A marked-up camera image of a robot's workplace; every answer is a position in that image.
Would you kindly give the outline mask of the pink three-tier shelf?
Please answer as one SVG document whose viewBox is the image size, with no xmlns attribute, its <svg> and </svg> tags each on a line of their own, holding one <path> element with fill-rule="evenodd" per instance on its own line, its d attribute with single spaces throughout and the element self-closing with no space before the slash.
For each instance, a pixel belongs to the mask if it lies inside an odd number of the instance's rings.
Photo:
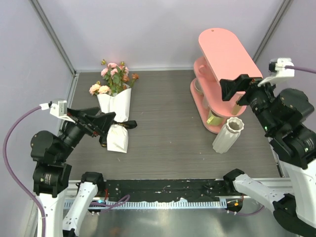
<svg viewBox="0 0 316 237">
<path fill-rule="evenodd" d="M 202 56 L 194 62 L 195 79 L 191 82 L 190 91 L 196 104 L 203 125 L 212 133 L 219 133 L 227 119 L 239 117 L 246 106 L 237 105 L 244 92 L 237 92 L 230 101 L 222 101 L 221 79 L 235 80 L 241 74 L 262 77 L 260 70 L 239 41 L 229 30 L 211 28 L 203 31 L 198 37 Z M 198 68 L 209 67 L 209 76 L 203 77 Z M 206 123 L 209 110 L 224 118 L 219 126 Z"/>
</svg>

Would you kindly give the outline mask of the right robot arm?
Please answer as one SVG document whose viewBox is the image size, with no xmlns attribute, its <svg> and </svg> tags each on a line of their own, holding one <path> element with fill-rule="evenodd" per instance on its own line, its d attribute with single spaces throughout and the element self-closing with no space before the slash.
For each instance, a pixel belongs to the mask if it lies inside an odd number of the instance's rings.
<svg viewBox="0 0 316 237">
<path fill-rule="evenodd" d="M 220 80 L 222 100 L 237 92 L 240 106 L 249 106 L 291 180 L 293 193 L 282 193 L 251 179 L 240 169 L 223 179 L 225 193 L 241 193 L 256 200 L 272 213 L 287 231 L 303 236 L 316 234 L 316 134 L 303 121 L 314 112 L 304 92 L 286 88 L 274 95 L 275 86 L 261 78 L 240 75 Z"/>
</svg>

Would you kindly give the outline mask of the pink rose bouquet flowers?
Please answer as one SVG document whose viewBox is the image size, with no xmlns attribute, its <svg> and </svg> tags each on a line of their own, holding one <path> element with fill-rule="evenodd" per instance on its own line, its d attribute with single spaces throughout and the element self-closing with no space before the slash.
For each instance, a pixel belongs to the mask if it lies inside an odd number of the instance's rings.
<svg viewBox="0 0 316 237">
<path fill-rule="evenodd" d="M 129 68 L 123 61 L 118 64 L 114 62 L 106 64 L 106 61 L 103 60 L 101 65 L 105 66 L 100 73 L 105 84 L 97 81 L 90 87 L 90 95 L 107 94 L 116 96 L 124 90 L 132 88 L 139 79 L 138 74 L 129 74 Z"/>
</svg>

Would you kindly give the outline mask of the white wrapping paper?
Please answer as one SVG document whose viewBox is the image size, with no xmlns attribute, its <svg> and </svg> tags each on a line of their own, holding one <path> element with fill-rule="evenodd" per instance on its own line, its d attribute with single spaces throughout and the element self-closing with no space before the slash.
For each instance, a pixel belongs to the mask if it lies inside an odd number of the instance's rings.
<svg viewBox="0 0 316 237">
<path fill-rule="evenodd" d="M 103 113 L 115 112 L 114 121 L 118 123 L 126 122 L 129 119 L 131 88 L 119 94 L 111 96 L 108 94 L 97 95 L 100 109 Z M 107 150 L 113 152 L 127 153 L 128 131 L 121 125 L 111 125 L 107 135 Z"/>
</svg>

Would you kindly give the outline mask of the white ribbed vase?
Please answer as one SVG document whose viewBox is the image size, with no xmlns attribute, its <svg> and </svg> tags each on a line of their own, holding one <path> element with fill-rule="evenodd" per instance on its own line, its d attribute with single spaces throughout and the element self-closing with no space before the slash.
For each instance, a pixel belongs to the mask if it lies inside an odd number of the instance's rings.
<svg viewBox="0 0 316 237">
<path fill-rule="evenodd" d="M 244 123 L 237 117 L 226 120 L 220 132 L 212 143 L 213 150 L 217 153 L 226 153 L 240 136 Z"/>
</svg>

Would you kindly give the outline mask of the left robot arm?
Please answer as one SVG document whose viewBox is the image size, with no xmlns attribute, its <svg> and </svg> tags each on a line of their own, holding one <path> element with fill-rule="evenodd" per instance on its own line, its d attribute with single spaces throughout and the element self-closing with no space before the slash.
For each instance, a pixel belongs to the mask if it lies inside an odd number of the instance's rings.
<svg viewBox="0 0 316 237">
<path fill-rule="evenodd" d="M 66 160 L 83 136 L 105 140 L 116 114 L 102 113 L 98 107 L 74 110 L 56 105 L 50 113 L 65 122 L 60 135 L 43 130 L 31 139 L 31 157 L 37 163 L 33 190 L 39 209 L 39 230 L 45 237 L 77 237 L 85 212 L 92 199 L 104 193 L 105 182 L 101 173 L 84 173 L 75 201 L 67 216 L 63 216 L 72 169 Z"/>
</svg>

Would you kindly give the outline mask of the yellow-green mug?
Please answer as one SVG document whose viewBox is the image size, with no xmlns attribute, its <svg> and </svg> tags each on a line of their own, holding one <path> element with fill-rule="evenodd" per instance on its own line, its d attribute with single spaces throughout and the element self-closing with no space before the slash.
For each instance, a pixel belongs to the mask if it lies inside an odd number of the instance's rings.
<svg viewBox="0 0 316 237">
<path fill-rule="evenodd" d="M 223 120 L 223 117 L 215 114 L 212 110 L 209 110 L 206 123 L 211 126 L 219 126 Z"/>
</svg>

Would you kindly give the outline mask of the pink cup on shelf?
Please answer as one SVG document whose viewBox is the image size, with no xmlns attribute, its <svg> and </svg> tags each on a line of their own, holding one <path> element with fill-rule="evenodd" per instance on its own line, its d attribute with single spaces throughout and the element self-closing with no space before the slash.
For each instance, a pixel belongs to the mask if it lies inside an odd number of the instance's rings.
<svg viewBox="0 0 316 237">
<path fill-rule="evenodd" d="M 204 65 L 204 64 L 199 66 L 198 71 L 205 78 L 207 78 L 210 74 L 209 67 L 207 65 Z"/>
</svg>

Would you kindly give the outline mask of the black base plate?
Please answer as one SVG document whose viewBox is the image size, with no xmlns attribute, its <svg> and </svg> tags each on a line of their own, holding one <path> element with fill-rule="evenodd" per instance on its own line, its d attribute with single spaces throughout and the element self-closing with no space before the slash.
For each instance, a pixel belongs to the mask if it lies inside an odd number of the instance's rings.
<svg viewBox="0 0 316 237">
<path fill-rule="evenodd" d="M 228 194 L 224 182 L 215 179 L 107 180 L 104 192 L 109 201 L 129 195 L 130 202 L 213 201 Z"/>
</svg>

